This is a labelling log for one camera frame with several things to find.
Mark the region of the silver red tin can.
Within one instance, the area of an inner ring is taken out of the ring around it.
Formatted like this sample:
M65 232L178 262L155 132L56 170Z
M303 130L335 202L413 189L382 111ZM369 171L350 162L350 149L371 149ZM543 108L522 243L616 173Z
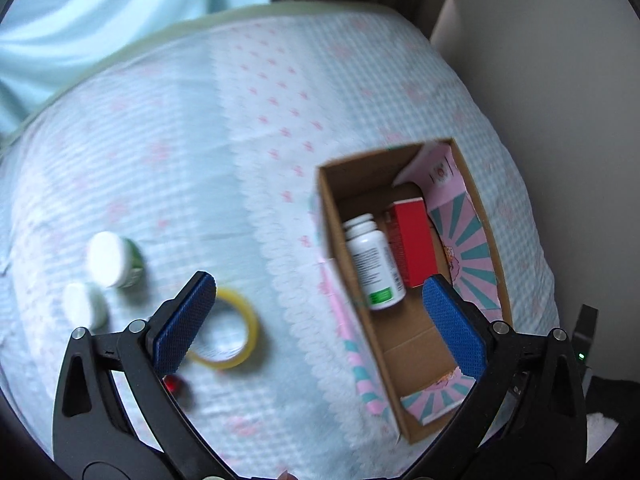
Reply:
M184 388L183 380L175 374L166 375L163 378L163 383L168 392L173 396L178 396L180 393L182 393L182 390Z

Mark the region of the large white lidded jar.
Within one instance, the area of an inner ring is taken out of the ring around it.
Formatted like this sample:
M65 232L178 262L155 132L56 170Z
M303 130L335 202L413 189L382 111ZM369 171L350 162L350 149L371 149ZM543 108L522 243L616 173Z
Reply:
M62 309L73 327L85 327L94 332L107 322L107 305L102 292L93 284L73 282L62 293Z

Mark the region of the green white cream jar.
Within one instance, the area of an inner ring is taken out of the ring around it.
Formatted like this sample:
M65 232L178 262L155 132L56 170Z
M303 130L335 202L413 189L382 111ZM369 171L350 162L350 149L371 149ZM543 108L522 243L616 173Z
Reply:
M87 245L86 267L96 284L126 288L142 278L141 252L132 240L111 231L96 233Z

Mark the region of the yellow tape roll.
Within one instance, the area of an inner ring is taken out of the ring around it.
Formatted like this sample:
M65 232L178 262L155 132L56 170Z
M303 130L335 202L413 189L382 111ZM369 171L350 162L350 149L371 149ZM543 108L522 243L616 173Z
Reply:
M247 361L258 336L252 305L233 289L221 287L186 356L212 370L230 370Z

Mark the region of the white pill bottle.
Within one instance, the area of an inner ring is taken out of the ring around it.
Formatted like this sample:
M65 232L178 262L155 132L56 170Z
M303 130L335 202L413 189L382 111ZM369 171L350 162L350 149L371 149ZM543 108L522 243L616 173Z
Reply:
M405 285L386 235L372 214L347 220L343 230L369 309L379 311L399 304L406 296Z

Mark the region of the red rectangular box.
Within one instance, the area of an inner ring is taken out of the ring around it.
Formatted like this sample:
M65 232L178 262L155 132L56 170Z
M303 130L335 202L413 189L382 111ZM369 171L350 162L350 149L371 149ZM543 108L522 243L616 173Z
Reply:
M417 288L438 273L431 223L422 198L396 200L385 211L390 249L402 281Z

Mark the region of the cardboard box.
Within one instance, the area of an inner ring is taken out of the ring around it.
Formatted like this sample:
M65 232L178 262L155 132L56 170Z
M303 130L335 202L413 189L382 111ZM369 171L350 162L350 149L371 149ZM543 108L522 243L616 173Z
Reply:
M343 223L360 214L372 214L387 238L387 208L396 200L423 200L417 185L396 185L394 181L424 144L334 160L317 172L330 261L336 265L338 281L346 289L338 313L351 332L363 331L362 347L349 350L357 367L357 388L367 408L374 414L390 416L409 443L419 442L442 428L473 381L457 368L428 316L422 302L422 286L409 288L404 284L406 296L399 304L385 310L369 309L346 246ZM431 220L430 223L437 274L451 284L442 244Z

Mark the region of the checkered floral bed sheet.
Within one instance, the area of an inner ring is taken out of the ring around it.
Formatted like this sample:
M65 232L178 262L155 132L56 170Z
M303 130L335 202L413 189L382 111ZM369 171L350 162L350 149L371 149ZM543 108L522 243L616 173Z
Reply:
M368 412L331 312L316 173L331 159L454 139L494 231L517 330L559 321L523 179L489 120L398 14L280 3L171 27L119 52L1 148L1 385L45 449L73 324L64 288L112 231L144 280L104 297L113 330L198 270L262 330L242 366L184 362L190 419L240 474L394 476L421 452Z

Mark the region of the light blue curtain cloth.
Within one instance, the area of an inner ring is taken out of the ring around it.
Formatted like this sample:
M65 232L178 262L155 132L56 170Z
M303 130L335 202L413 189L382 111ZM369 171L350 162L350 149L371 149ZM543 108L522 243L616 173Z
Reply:
M85 70L175 23L268 0L13 0L1 17L1 133Z

